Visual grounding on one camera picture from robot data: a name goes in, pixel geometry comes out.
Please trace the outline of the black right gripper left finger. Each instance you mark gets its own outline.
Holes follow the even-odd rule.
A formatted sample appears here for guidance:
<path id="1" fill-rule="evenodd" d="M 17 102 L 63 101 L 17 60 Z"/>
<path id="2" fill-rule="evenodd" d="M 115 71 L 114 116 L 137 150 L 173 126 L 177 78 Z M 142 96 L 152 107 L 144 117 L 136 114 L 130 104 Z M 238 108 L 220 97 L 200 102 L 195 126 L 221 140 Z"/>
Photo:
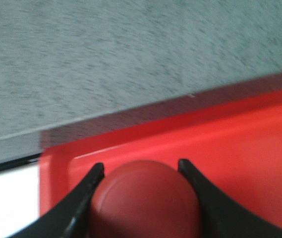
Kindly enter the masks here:
<path id="1" fill-rule="evenodd" d="M 92 196 L 104 178 L 104 164 L 96 163 L 81 182 L 50 211 L 12 238 L 83 238 Z"/>

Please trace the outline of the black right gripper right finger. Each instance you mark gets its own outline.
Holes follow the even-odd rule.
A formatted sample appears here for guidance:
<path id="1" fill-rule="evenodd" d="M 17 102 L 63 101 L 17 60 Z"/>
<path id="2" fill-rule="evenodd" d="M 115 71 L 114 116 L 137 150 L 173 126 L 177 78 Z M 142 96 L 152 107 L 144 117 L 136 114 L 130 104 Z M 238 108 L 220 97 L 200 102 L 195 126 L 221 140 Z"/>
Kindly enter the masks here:
<path id="1" fill-rule="evenodd" d="M 195 190 L 202 215 L 203 238 L 282 238 L 282 228 L 235 202 L 209 181 L 188 159 L 178 160 L 181 173 Z"/>

